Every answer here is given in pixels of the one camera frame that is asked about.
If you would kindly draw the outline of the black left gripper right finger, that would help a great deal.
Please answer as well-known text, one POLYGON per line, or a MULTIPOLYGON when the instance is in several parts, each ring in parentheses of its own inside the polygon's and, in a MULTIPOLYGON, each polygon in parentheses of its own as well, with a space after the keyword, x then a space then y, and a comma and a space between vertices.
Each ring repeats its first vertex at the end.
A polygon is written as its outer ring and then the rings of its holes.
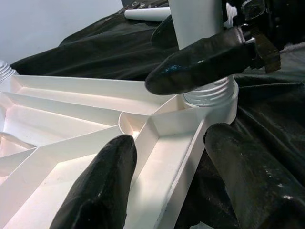
POLYGON ((242 229, 303 229, 305 188, 270 153, 228 124, 204 135, 242 229))

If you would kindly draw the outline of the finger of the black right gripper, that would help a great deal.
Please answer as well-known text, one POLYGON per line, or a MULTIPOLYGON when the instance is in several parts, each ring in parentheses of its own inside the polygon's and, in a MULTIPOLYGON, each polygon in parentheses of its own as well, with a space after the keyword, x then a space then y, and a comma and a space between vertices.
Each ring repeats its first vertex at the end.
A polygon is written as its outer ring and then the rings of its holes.
POLYGON ((161 50, 174 52, 178 50, 178 41, 171 15, 155 29, 151 36, 151 44, 154 48, 161 50))
POLYGON ((186 93, 243 72, 255 56, 254 42, 241 27, 232 27, 167 57, 149 73, 145 87, 156 95, 186 93))

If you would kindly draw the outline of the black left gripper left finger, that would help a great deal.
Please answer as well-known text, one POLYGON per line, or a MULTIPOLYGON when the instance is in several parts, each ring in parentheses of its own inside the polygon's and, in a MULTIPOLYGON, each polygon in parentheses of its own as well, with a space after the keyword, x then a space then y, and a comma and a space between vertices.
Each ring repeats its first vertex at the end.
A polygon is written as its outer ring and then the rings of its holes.
POLYGON ((122 229, 137 164, 131 135, 109 141, 73 183, 52 229, 122 229))

